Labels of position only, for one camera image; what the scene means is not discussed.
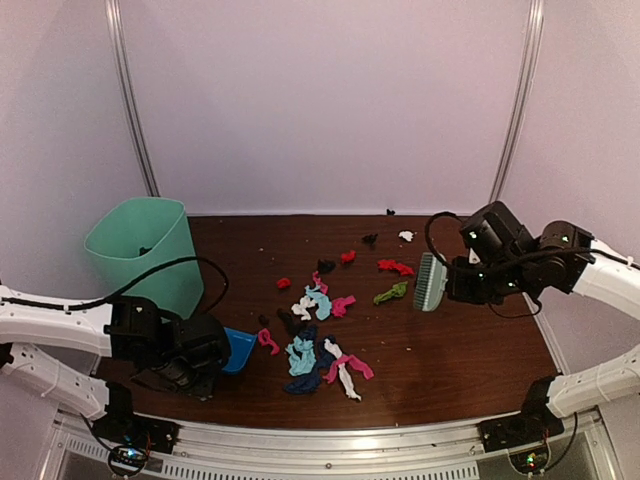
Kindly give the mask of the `mint green hand brush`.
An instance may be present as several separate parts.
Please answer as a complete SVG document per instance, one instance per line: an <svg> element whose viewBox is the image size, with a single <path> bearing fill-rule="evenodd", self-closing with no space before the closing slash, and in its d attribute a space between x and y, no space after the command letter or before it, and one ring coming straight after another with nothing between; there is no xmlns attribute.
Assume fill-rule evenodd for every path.
<svg viewBox="0 0 640 480"><path fill-rule="evenodd" d="M435 311L444 297L446 283L446 267L432 253L424 252L415 281L414 308L422 312Z"/></svg>

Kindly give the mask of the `blue plastic dustpan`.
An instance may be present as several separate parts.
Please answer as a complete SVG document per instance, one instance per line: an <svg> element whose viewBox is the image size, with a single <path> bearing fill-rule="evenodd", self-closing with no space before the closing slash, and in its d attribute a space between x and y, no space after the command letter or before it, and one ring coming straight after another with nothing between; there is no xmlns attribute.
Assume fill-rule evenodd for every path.
<svg viewBox="0 0 640 480"><path fill-rule="evenodd" d="M222 372L226 375L238 375L245 369L249 361L257 342L257 335L229 327L225 327L224 330L231 347L231 355Z"/></svg>

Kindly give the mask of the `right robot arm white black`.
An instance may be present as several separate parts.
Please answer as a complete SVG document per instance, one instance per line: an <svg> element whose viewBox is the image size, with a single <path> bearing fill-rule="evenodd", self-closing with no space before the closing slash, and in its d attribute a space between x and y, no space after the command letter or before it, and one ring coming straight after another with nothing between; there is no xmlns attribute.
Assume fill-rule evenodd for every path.
<svg viewBox="0 0 640 480"><path fill-rule="evenodd" d="M445 262L450 299L494 307L523 294L533 307L543 298L559 313L559 297L571 304L579 339L601 333L599 346L583 365L534 382L513 419L519 440L535 440L551 424L580 411L639 396L639 261L567 220L553 220L534 235L501 201L464 219L459 233L466 255Z"/></svg>

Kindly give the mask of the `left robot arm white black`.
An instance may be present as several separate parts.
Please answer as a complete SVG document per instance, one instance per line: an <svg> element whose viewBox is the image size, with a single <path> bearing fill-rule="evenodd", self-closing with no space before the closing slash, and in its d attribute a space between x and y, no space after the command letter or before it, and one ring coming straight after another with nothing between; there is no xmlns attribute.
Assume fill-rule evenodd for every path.
<svg viewBox="0 0 640 480"><path fill-rule="evenodd" d="M132 413L130 391L91 378L43 352L61 347L130 362L171 392L208 400L232 355L224 327L210 314L184 320L144 297L115 295L75 303L1 289L2 373L87 419L104 418L123 444L144 424Z"/></svg>

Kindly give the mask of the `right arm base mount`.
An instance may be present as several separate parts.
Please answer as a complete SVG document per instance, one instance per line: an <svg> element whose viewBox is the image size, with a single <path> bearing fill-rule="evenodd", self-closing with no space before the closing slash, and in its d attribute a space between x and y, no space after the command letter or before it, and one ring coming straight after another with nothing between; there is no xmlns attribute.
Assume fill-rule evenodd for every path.
<svg viewBox="0 0 640 480"><path fill-rule="evenodd" d="M478 430L485 452L542 442L549 436L564 432L563 421L546 406L553 380L553 376L548 376L534 381L518 413L479 423Z"/></svg>

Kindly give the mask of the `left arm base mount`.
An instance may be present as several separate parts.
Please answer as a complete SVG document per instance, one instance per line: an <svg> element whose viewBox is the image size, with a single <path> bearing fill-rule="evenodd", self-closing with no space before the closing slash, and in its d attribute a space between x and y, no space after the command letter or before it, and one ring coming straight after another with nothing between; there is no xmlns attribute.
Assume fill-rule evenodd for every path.
<svg viewBox="0 0 640 480"><path fill-rule="evenodd" d="M105 413L92 421L98 438L152 452L171 454L179 433L175 422L138 415L133 410L132 393L126 387L107 382Z"/></svg>

